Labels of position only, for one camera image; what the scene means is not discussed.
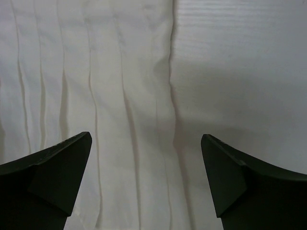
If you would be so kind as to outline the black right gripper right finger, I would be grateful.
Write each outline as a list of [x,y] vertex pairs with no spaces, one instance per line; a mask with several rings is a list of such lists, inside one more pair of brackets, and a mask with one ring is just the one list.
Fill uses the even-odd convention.
[[215,212],[225,230],[305,230],[307,176],[205,134],[201,151]]

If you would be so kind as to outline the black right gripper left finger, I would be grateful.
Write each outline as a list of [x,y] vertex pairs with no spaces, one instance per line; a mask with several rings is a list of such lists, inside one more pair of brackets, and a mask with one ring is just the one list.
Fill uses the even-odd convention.
[[92,145],[81,132],[0,166],[0,228],[62,230],[71,216]]

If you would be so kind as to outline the white pleated skirt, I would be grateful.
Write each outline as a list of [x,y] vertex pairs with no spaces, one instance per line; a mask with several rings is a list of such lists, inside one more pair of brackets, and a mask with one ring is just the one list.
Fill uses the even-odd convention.
[[93,138],[67,230],[195,230],[172,0],[3,0],[0,160]]

